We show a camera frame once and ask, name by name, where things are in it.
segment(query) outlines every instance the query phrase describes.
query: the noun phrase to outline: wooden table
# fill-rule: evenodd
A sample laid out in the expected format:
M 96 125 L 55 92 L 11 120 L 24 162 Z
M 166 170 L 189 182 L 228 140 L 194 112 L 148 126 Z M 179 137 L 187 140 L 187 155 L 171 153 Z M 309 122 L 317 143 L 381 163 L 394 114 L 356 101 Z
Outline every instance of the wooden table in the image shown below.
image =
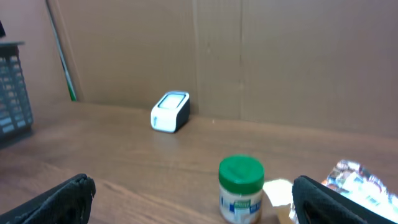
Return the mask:
M 86 173 L 97 188 L 90 223 L 224 223 L 218 165 L 237 153 L 257 157 L 267 179 L 321 181 L 353 159 L 398 192 L 396 139 L 197 116 L 165 134 L 150 128 L 150 111 L 81 103 L 34 114 L 33 134 L 0 150 L 0 213 Z M 277 223 L 263 209 L 261 223 Z

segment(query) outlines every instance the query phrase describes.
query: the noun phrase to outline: white device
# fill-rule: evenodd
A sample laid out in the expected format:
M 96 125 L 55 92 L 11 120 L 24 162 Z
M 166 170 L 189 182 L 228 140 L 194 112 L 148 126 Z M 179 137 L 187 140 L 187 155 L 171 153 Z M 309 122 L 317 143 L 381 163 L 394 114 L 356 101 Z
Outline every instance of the white device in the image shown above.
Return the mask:
M 150 112 L 150 124 L 154 130 L 174 133 L 188 121 L 189 113 L 189 93 L 170 91 Z

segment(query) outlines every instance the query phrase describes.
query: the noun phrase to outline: cardboard wall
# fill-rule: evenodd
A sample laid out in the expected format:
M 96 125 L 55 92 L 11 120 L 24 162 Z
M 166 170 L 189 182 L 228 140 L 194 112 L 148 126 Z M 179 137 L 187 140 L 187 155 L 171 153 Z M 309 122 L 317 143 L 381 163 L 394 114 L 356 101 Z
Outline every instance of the cardboard wall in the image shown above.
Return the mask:
M 398 137 L 398 2 L 50 0 L 81 101 Z
M 33 114 L 70 100 L 49 14 L 43 0 L 1 0 L 3 41 L 24 41 L 19 56 Z

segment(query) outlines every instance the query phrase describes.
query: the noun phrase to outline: green lid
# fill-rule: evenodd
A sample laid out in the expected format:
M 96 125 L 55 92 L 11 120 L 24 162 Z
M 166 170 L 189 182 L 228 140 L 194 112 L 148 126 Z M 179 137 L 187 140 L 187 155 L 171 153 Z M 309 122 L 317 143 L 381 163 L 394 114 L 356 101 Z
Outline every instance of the green lid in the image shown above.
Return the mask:
M 233 194 L 253 194 L 262 189 L 264 168 L 253 157 L 246 155 L 229 156 L 220 163 L 218 180 L 221 186 Z

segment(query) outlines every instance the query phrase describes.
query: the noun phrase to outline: plastic basket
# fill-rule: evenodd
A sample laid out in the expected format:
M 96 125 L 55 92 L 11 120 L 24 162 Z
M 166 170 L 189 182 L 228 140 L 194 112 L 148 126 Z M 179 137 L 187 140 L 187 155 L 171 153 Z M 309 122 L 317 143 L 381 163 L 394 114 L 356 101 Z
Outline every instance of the plastic basket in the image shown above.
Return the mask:
M 0 43 L 0 139 L 29 129 L 33 123 L 18 45 Z

